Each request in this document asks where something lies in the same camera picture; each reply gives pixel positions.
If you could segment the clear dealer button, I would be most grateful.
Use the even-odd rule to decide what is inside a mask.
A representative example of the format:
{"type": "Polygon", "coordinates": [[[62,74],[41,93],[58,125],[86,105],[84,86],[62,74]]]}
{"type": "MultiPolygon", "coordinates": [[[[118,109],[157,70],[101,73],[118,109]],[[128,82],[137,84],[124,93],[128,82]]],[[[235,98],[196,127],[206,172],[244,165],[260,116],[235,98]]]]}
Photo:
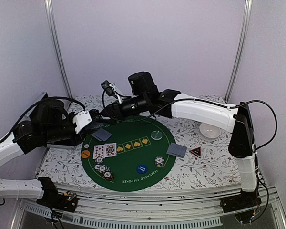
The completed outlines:
{"type": "Polygon", "coordinates": [[[155,130],[151,132],[151,138],[153,140],[161,140],[163,137],[163,134],[160,130],[155,130]]]}

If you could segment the blue-backed card deck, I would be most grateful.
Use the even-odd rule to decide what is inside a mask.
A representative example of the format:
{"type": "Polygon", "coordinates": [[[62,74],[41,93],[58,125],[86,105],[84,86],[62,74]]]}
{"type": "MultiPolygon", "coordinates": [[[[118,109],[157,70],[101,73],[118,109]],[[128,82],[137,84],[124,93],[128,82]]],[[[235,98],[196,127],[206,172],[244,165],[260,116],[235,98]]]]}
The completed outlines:
{"type": "Polygon", "coordinates": [[[85,129],[87,129],[87,130],[93,130],[93,129],[99,129],[99,128],[103,127],[103,126],[105,126],[104,123],[91,122],[91,123],[89,123],[89,124],[85,127],[85,129]]]}

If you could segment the orange big blind button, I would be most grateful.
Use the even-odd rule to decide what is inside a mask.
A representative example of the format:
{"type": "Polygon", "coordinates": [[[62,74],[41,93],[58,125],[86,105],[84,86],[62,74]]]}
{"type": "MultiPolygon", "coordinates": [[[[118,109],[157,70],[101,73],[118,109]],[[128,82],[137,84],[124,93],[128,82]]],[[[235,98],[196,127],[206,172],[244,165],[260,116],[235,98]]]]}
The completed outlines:
{"type": "Polygon", "coordinates": [[[90,155],[91,155],[91,153],[90,153],[89,150],[83,150],[83,151],[81,152],[81,157],[82,157],[83,159],[89,158],[90,155]]]}

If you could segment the poker chip stack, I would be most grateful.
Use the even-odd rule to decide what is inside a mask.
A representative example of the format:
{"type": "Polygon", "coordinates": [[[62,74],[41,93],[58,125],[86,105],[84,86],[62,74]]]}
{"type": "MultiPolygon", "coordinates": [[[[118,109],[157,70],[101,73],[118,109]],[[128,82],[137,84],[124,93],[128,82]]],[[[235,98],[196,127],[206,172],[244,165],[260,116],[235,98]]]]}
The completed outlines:
{"type": "Polygon", "coordinates": [[[110,171],[110,168],[109,168],[109,166],[107,166],[107,165],[105,165],[104,163],[103,163],[103,158],[102,157],[97,157],[96,159],[95,159],[95,165],[94,165],[94,169],[96,170],[96,171],[98,171],[99,173],[101,173],[101,174],[103,174],[103,173],[105,173],[105,172],[109,172],[110,171]]]}
{"type": "Polygon", "coordinates": [[[161,156],[157,156],[154,160],[154,163],[157,167],[163,167],[164,166],[164,158],[161,156]]]}

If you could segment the blue small blind button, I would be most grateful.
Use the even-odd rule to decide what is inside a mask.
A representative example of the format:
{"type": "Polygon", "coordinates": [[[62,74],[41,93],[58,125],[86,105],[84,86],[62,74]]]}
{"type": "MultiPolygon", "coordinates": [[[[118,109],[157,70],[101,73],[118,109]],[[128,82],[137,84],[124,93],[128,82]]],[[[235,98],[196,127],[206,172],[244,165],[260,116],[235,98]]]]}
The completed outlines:
{"type": "Polygon", "coordinates": [[[144,165],[144,164],[140,164],[136,171],[139,173],[139,174],[145,174],[147,171],[148,171],[148,167],[147,165],[144,165]]]}

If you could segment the black red triangle token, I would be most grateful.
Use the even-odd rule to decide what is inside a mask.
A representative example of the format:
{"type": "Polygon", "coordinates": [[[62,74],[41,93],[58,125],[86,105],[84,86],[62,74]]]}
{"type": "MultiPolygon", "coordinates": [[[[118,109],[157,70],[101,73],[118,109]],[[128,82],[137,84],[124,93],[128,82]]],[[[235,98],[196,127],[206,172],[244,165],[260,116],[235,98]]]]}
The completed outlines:
{"type": "Polygon", "coordinates": [[[202,156],[201,147],[197,147],[197,148],[191,149],[191,150],[189,150],[189,152],[191,154],[195,155],[196,157],[199,157],[199,158],[201,158],[201,156],[202,156]]]}

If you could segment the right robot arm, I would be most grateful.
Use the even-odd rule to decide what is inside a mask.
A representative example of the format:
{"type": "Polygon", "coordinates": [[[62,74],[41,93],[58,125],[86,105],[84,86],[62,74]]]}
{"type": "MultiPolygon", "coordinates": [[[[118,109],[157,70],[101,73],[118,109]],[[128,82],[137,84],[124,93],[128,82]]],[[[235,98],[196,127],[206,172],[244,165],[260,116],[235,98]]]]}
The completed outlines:
{"type": "Polygon", "coordinates": [[[223,199],[223,202],[237,201],[241,208],[247,208],[258,197],[257,158],[254,155],[254,135],[251,114],[245,103],[227,105],[201,100],[177,90],[160,92],[149,72],[138,72],[128,77],[133,97],[119,92],[115,85],[104,81],[103,92],[117,99],[103,107],[102,115],[115,121],[149,112],[167,118],[185,118],[212,125],[231,133],[228,151],[238,164],[241,177],[239,195],[223,199]]]}

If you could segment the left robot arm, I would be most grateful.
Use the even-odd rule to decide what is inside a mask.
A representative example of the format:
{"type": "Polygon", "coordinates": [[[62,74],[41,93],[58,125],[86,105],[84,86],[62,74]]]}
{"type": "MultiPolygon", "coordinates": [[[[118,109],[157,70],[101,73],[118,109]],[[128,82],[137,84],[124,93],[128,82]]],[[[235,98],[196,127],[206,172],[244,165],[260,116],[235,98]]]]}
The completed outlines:
{"type": "MultiPolygon", "coordinates": [[[[76,146],[92,133],[100,119],[98,110],[87,110],[74,99],[48,97],[33,103],[0,139],[0,167],[36,148],[49,145],[76,146]]],[[[72,198],[59,194],[48,177],[32,180],[0,179],[0,199],[32,198],[57,207],[72,198]]]]}

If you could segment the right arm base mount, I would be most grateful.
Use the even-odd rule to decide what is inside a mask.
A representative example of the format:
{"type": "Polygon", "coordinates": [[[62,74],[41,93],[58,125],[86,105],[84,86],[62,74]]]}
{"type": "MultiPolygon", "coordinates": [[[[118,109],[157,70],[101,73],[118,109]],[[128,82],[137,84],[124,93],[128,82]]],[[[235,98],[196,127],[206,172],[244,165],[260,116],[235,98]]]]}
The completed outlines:
{"type": "Polygon", "coordinates": [[[241,224],[250,224],[253,222],[260,209],[261,203],[262,201],[257,189],[253,192],[241,190],[238,195],[225,197],[220,200],[220,206],[224,213],[249,209],[235,214],[236,220],[241,224]]]}

